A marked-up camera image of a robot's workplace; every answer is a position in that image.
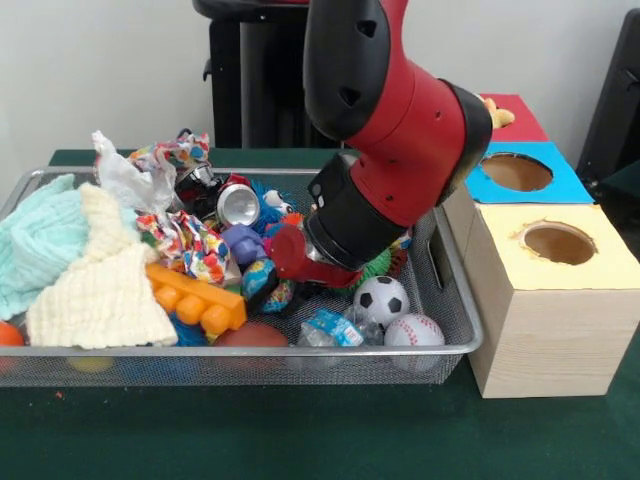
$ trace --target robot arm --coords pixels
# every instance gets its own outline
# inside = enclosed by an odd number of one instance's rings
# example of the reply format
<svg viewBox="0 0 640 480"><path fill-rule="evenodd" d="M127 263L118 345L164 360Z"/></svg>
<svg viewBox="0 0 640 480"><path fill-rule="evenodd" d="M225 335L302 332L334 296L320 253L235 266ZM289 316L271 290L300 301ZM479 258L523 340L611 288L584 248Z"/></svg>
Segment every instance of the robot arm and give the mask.
<svg viewBox="0 0 640 480"><path fill-rule="evenodd" d="M309 185L303 230L282 229L272 258L284 278L342 286L442 202L481 159L490 115L473 94L408 60L408 0L312 0L304 57L307 112L362 152L337 155Z"/></svg>

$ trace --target candy wrapper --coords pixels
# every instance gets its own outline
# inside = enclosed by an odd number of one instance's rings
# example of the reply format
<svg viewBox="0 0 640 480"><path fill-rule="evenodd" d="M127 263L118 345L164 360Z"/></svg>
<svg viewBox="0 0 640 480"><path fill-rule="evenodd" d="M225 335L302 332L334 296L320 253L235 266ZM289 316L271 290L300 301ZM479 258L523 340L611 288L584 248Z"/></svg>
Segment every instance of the candy wrapper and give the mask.
<svg viewBox="0 0 640 480"><path fill-rule="evenodd" d="M143 215L137 220L143 240L163 257L163 265L192 278L224 285L231 254L224 241L196 217L183 211L166 219Z"/></svg>
<svg viewBox="0 0 640 480"><path fill-rule="evenodd" d="M95 132L92 139L98 153L95 163L98 184L113 195L123 208L164 215L175 198L175 167L164 158L159 158L154 168L140 171L120 155L100 131Z"/></svg>
<svg viewBox="0 0 640 480"><path fill-rule="evenodd" d="M168 161L182 175L209 163L209 135L183 130L175 141L154 143L133 152L129 161L142 172L152 172Z"/></svg>

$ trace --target red box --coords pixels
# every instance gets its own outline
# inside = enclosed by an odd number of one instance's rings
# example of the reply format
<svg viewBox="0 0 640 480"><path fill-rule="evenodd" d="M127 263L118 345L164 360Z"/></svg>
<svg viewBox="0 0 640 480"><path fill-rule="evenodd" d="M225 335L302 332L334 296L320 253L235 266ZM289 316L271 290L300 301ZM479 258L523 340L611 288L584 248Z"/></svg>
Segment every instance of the red box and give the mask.
<svg viewBox="0 0 640 480"><path fill-rule="evenodd" d="M516 121L511 125L495 129L491 141L493 142L548 142L549 137L542 129L533 112L520 95L504 93L482 93L482 98L492 98L498 108L511 111Z"/></svg>

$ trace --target orange toy block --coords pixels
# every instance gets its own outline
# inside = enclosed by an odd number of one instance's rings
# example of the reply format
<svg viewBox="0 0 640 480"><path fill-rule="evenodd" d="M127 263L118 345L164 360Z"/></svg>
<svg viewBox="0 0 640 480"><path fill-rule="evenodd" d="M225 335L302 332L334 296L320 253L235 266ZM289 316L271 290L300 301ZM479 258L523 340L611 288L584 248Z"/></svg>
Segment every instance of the orange toy block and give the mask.
<svg viewBox="0 0 640 480"><path fill-rule="evenodd" d="M187 324L200 323L213 335L237 330L247 321L247 309L241 295L194 280L162 265L147 265L147 278L156 301L167 313L176 312Z"/></svg>

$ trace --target purple toy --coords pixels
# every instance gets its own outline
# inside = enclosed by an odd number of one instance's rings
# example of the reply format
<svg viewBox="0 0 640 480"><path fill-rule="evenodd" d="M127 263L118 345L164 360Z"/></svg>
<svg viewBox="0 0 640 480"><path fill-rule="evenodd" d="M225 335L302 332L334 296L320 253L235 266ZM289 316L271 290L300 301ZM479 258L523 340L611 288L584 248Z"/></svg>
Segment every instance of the purple toy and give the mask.
<svg viewBox="0 0 640 480"><path fill-rule="evenodd" d="M241 267L267 258L262 238L251 227L241 224L234 225L222 232L221 235Z"/></svg>

